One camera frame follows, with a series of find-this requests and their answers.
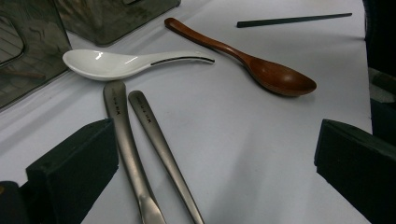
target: brown spoon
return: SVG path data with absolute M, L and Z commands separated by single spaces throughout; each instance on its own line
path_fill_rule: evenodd
M 199 45 L 218 49 L 235 57 L 246 67 L 251 76 L 269 91 L 281 95 L 299 96 L 317 88 L 315 81 L 291 68 L 253 57 L 217 40 L 201 35 L 174 18 L 166 19 L 165 26 Z

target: black chopstick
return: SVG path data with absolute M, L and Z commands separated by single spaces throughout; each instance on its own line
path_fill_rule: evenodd
M 327 20 L 327 19 L 340 18 L 340 17 L 348 17 L 348 16 L 352 16 L 352 13 L 311 16 L 311 17 L 295 17 L 295 18 L 284 18 L 284 19 L 263 20 L 263 21 L 239 21 L 236 24 L 236 27 L 244 28 L 244 27 L 252 27 L 252 26 L 264 26 L 264 25 L 300 22 L 300 21 L 318 21 L 318 20 Z

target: silver utensil handle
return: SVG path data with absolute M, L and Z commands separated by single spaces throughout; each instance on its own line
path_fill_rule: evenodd
M 154 148 L 157 150 L 158 155 L 163 161 L 165 169 L 172 177 L 172 180 L 176 185 L 181 198 L 186 204 L 194 223 L 203 224 L 204 221 L 201 217 L 198 207 L 195 204 L 190 190 L 177 167 L 175 158 L 172 155 L 168 144 L 166 143 L 160 125 L 155 119 L 154 113 L 152 112 L 145 95 L 141 91 L 132 91 L 129 93 L 128 99 L 144 130 L 146 131 L 149 140 L 151 141 L 152 145 L 154 145 Z
M 103 93 L 107 114 L 114 120 L 120 154 L 133 186 L 143 223 L 164 224 L 163 214 L 149 186 L 134 143 L 128 117 L 125 84 L 122 81 L 109 82 L 105 85 Z

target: white ceramic spoon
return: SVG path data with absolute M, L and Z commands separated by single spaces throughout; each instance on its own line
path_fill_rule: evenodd
M 84 77 L 100 81 L 123 79 L 157 64 L 186 60 L 215 62 L 207 54 L 191 50 L 123 55 L 90 49 L 73 49 L 64 54 L 64 63 L 70 69 Z

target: white tabletop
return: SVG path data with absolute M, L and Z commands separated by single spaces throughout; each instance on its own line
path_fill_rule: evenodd
M 236 28 L 237 21 L 352 12 L 352 17 Z M 274 95 L 235 59 L 166 29 L 190 28 L 314 79 L 307 95 Z M 371 132 L 364 8 L 356 0 L 183 0 L 108 48 L 69 34 L 73 49 L 149 54 L 192 49 L 215 64 L 168 63 L 124 79 L 141 90 L 205 223 L 368 223 L 316 173 L 320 123 L 335 119 Z M 0 113 L 0 180 L 20 185 L 24 169 L 82 126 L 107 117 L 104 82 L 66 72 Z M 132 108 L 134 138 L 167 223 L 192 223 Z M 141 223 L 122 164 L 83 223 Z

